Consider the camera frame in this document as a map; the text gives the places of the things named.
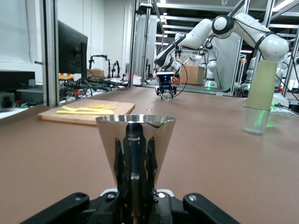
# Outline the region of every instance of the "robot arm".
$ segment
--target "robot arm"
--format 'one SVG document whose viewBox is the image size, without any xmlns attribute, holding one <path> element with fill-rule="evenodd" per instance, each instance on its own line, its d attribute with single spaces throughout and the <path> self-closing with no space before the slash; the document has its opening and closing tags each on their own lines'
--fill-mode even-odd
<svg viewBox="0 0 299 224">
<path fill-rule="evenodd" d="M 251 47 L 259 49 L 266 60 L 278 62 L 288 51 L 285 39 L 272 33 L 250 15 L 239 13 L 234 18 L 218 16 L 213 22 L 208 19 L 202 20 L 190 33 L 177 37 L 166 50 L 158 54 L 156 63 L 162 70 L 178 73 L 180 65 L 171 57 L 175 49 L 178 47 L 196 49 L 211 36 L 224 38 L 232 32 L 237 33 Z"/>
<path fill-rule="evenodd" d="M 156 63 L 163 70 L 170 70 L 178 73 L 180 64 L 171 57 L 171 53 L 178 47 L 198 48 L 206 41 L 211 30 L 212 22 L 208 19 L 202 20 L 190 33 L 176 36 L 175 41 L 169 45 L 167 49 L 158 54 Z"/>
</svg>

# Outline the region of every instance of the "cutting board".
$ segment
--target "cutting board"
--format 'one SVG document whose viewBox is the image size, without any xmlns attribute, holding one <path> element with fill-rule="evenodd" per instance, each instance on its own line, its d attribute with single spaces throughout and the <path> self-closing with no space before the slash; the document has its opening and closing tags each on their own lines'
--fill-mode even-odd
<svg viewBox="0 0 299 224">
<path fill-rule="evenodd" d="M 89 107 L 91 104 L 105 104 L 105 105 L 114 105 L 116 108 L 113 110 L 115 115 L 124 115 L 130 114 L 131 111 L 135 108 L 133 103 L 124 103 L 116 101 L 106 101 L 106 100 L 97 100 L 97 99 L 83 99 L 70 103 L 67 106 L 73 108 L 79 107 Z M 83 124 L 83 125 L 97 125 L 95 119 L 100 115 L 86 115 L 86 114 L 60 114 L 56 113 L 57 110 L 64 110 L 61 107 L 56 107 L 48 111 L 42 112 L 37 115 L 39 120 L 50 120 L 57 122 L 66 122 L 73 124 Z"/>
</svg>

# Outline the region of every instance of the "black monitor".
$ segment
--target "black monitor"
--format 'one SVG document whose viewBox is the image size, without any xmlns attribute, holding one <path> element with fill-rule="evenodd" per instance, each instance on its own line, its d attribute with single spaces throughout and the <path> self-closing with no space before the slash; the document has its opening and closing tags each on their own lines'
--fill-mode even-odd
<svg viewBox="0 0 299 224">
<path fill-rule="evenodd" d="M 60 73 L 81 73 L 86 78 L 87 36 L 58 21 L 58 54 Z"/>
</svg>

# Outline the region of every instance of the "brown table surface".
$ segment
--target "brown table surface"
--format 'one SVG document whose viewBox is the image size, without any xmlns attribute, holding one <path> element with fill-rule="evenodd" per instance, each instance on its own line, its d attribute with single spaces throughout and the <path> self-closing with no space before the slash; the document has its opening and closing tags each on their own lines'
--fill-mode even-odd
<svg viewBox="0 0 299 224">
<path fill-rule="evenodd" d="M 177 119 L 157 189 L 178 199 L 200 193 L 244 224 L 299 222 L 298 117 L 271 115 L 259 136 L 241 130 L 243 98 L 183 92 L 164 102 L 144 87 L 93 98 Z M 0 127 L 1 223 L 18 223 L 74 192 L 95 199 L 116 187 L 97 127 L 37 120 L 46 109 Z"/>
</svg>

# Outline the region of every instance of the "brown box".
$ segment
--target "brown box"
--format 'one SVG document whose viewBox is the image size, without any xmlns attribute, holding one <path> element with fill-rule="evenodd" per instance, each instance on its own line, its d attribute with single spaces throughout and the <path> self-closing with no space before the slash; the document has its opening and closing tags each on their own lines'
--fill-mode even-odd
<svg viewBox="0 0 299 224">
<path fill-rule="evenodd" d="M 185 65 L 188 81 L 187 84 L 202 85 L 204 82 L 205 68 L 199 66 Z M 186 71 L 183 66 L 180 68 L 180 83 L 186 83 Z"/>
<path fill-rule="evenodd" d="M 104 77 L 104 70 L 100 69 L 89 69 L 87 70 L 87 77 L 97 76 L 97 77 Z"/>
</svg>

